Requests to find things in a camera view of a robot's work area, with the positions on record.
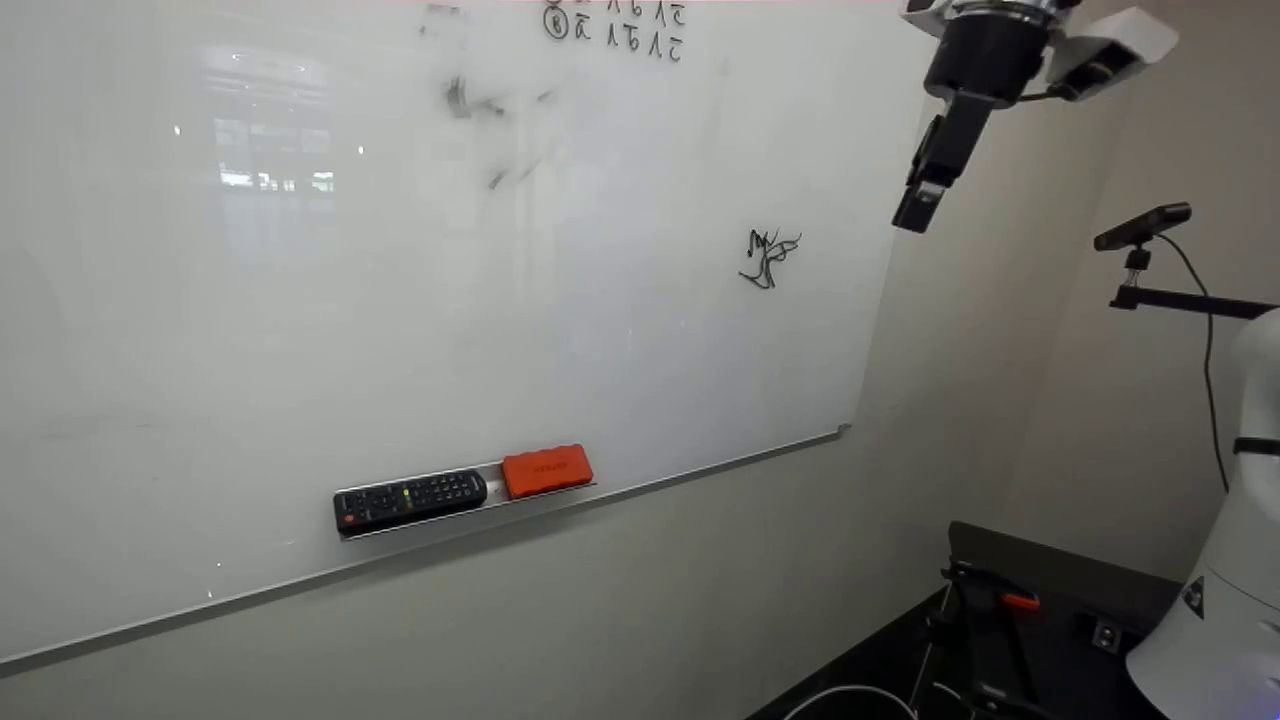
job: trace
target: whiteboard eraser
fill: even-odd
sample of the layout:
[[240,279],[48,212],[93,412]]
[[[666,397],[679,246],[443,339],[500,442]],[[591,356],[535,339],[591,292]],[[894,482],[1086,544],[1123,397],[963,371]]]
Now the whiteboard eraser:
[[591,482],[591,458],[581,442],[509,454],[503,482],[512,498]]

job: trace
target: whiteboard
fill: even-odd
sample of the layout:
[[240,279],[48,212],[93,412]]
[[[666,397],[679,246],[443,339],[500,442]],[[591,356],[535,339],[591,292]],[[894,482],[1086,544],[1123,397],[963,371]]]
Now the whiteboard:
[[[894,12],[4,0],[0,660],[838,431],[920,127]],[[548,442],[596,482],[332,528]]]

